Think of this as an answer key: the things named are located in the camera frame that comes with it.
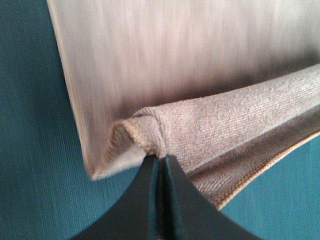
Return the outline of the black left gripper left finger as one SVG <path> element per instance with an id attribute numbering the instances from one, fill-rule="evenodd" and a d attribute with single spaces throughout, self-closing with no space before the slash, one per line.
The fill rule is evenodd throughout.
<path id="1" fill-rule="evenodd" d="M 156 240 L 159 161 L 144 158 L 120 199 L 73 240 Z"/>

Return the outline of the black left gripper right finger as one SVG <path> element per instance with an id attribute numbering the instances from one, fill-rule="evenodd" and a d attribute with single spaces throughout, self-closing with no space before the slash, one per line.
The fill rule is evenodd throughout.
<path id="1" fill-rule="evenodd" d="M 209 203 L 173 155 L 162 160 L 162 229 L 166 240 L 256 240 Z"/>

